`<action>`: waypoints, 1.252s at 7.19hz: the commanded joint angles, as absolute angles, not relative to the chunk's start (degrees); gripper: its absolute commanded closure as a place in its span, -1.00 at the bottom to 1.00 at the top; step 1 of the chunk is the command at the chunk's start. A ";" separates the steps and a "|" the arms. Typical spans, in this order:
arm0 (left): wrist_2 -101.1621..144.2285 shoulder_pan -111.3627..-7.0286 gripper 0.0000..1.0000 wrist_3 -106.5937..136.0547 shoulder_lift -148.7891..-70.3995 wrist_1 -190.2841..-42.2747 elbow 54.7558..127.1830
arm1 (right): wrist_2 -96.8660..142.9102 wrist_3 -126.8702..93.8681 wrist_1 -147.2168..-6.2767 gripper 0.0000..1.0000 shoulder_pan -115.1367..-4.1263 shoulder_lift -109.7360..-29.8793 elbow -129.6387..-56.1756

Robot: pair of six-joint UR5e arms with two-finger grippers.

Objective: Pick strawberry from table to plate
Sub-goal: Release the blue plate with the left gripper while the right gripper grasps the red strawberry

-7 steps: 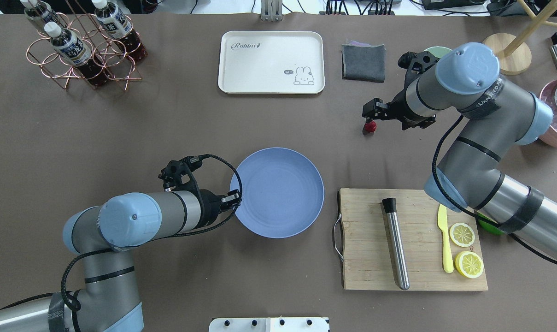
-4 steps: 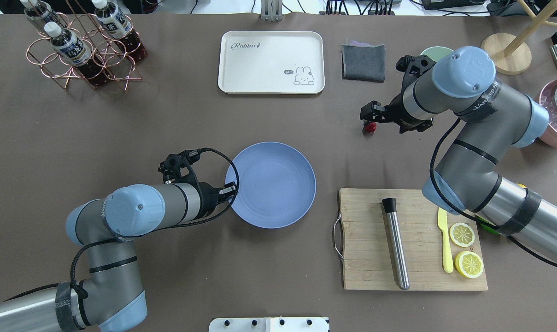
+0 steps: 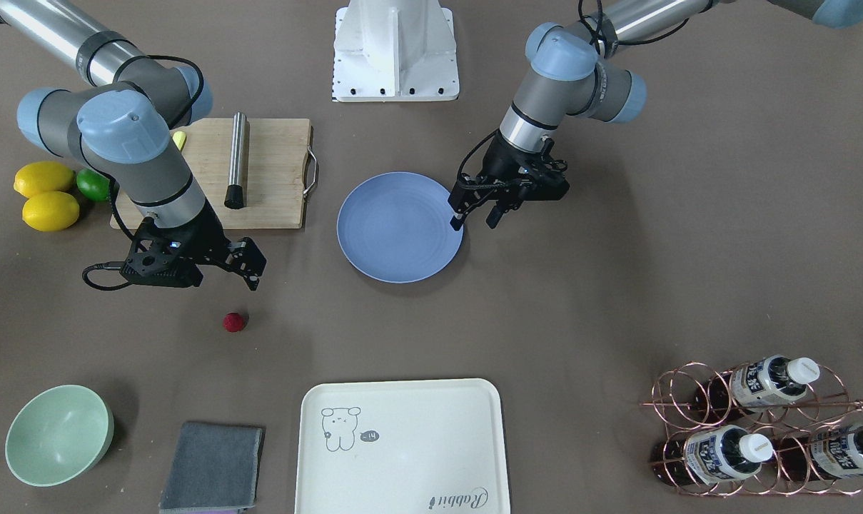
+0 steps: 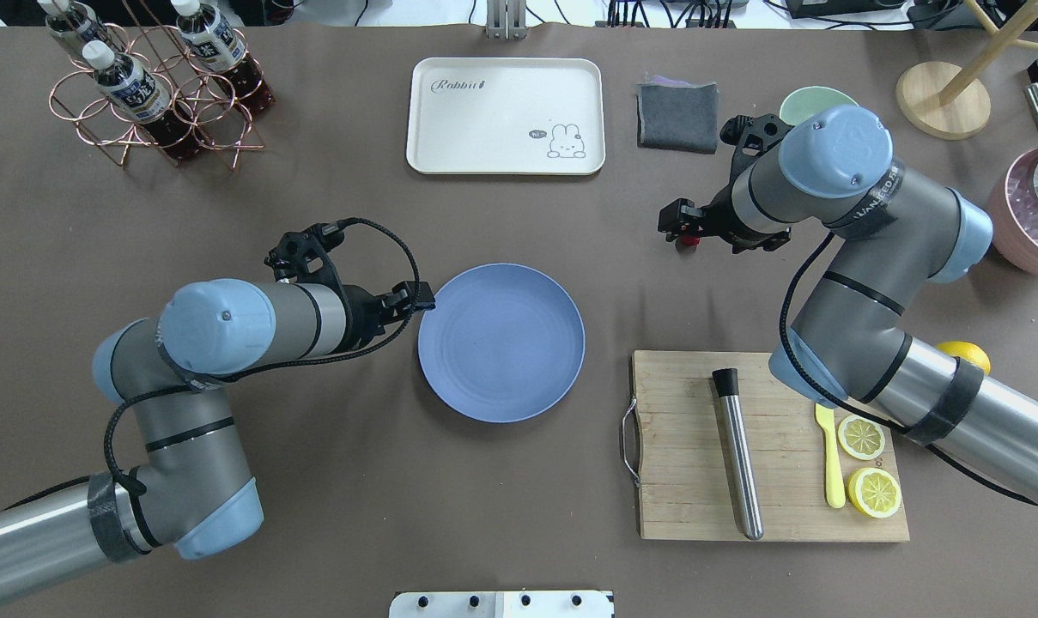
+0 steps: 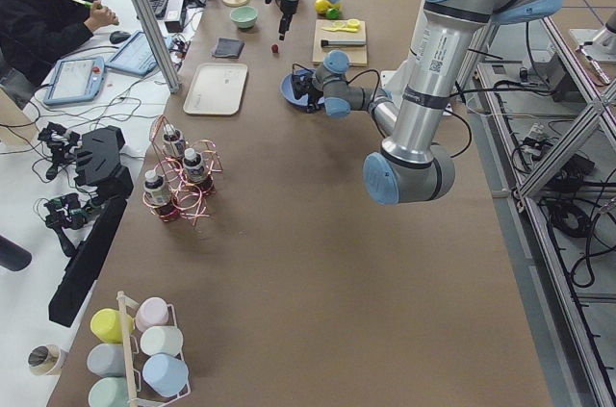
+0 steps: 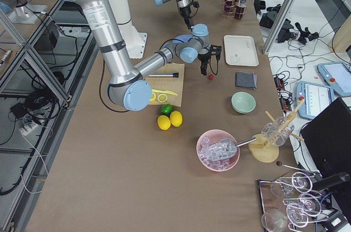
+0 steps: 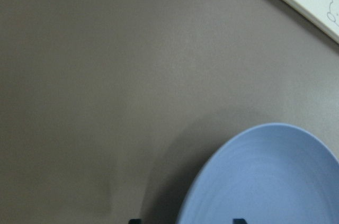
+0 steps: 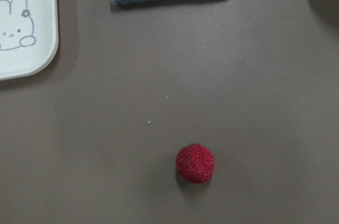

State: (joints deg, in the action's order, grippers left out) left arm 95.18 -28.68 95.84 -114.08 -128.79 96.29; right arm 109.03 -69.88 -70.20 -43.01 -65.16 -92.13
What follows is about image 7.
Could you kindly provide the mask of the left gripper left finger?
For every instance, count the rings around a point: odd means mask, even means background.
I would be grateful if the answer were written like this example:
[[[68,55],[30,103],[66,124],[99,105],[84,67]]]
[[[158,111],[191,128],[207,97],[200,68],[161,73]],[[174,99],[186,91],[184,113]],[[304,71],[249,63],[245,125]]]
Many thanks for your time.
[[[141,219],[130,219],[128,221],[128,224],[142,224],[142,220]]]

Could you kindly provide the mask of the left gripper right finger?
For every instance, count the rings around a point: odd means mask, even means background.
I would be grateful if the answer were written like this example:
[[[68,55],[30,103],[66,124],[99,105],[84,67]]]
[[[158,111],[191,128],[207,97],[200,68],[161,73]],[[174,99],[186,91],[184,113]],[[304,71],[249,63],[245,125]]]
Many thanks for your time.
[[[247,224],[247,221],[244,218],[234,218],[233,224]]]

